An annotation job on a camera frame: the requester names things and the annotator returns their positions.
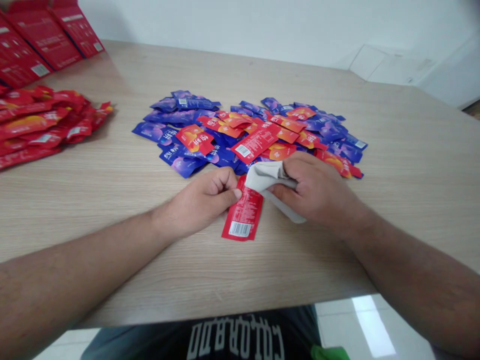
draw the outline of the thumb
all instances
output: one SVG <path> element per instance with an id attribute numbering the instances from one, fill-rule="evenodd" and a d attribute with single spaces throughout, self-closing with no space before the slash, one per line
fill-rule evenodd
<path id="1" fill-rule="evenodd" d="M 295 192 L 295 190 L 283 184 L 275 184 L 270 186 L 267 190 L 275 195 L 275 197 L 278 198 L 282 203 L 295 210 L 296 204 L 298 204 L 300 199 L 300 196 Z"/>
<path id="2" fill-rule="evenodd" d="M 213 197 L 215 212 L 221 214 L 227 208 L 231 207 L 242 197 L 242 190 L 239 188 L 230 189 L 219 193 Z"/>

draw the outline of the cardboard box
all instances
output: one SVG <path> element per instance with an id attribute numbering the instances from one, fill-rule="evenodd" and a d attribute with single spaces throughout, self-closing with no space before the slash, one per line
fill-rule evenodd
<path id="1" fill-rule="evenodd" d="M 51 0 L 50 12 L 84 58 L 104 51 L 97 34 L 80 10 L 78 0 Z"/>
<path id="2" fill-rule="evenodd" d="M 0 15 L 0 80 L 17 89 L 51 72 L 47 63 Z"/>
<path id="3" fill-rule="evenodd" d="M 14 0 L 5 17 L 54 70 L 60 70 L 82 56 L 50 14 L 48 1 Z"/>

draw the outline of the person's left hand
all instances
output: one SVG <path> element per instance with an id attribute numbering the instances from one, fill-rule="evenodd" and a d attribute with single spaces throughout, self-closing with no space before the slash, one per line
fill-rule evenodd
<path id="1" fill-rule="evenodd" d="M 231 167 L 212 170 L 192 181 L 174 198 L 154 211 L 161 232 L 181 239 L 209 226 L 242 197 Z"/>

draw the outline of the hand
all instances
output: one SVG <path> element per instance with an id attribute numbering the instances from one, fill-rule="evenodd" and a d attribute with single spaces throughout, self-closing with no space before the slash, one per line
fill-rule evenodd
<path id="1" fill-rule="evenodd" d="M 231 167 L 221 167 L 196 178 L 166 204 L 154 210 L 160 231 L 181 239 L 209 226 L 235 204 L 242 191 Z"/>
<path id="2" fill-rule="evenodd" d="M 371 212 L 338 171 L 315 156 L 297 151 L 283 160 L 283 168 L 298 182 L 296 189 L 276 184 L 269 190 L 307 220 L 341 236 L 347 228 L 361 225 Z"/>

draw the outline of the pile of packets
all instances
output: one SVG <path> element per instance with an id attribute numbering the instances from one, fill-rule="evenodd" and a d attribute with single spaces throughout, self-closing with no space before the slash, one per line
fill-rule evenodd
<path id="1" fill-rule="evenodd" d="M 150 106 L 153 111 L 132 132 L 156 142 L 160 158 L 184 178 L 208 163 L 243 175 L 252 164 L 281 161 L 296 151 L 315 155 L 345 178 L 363 177 L 354 164 L 368 144 L 348 132 L 343 116 L 299 102 L 282 105 L 273 97 L 261 101 L 266 107 L 242 101 L 227 112 L 220 102 L 189 91 L 171 95 Z"/>
<path id="2" fill-rule="evenodd" d="M 0 86 L 0 170 L 57 154 L 65 144 L 83 141 L 112 111 L 110 102 L 95 109 L 74 90 Z"/>

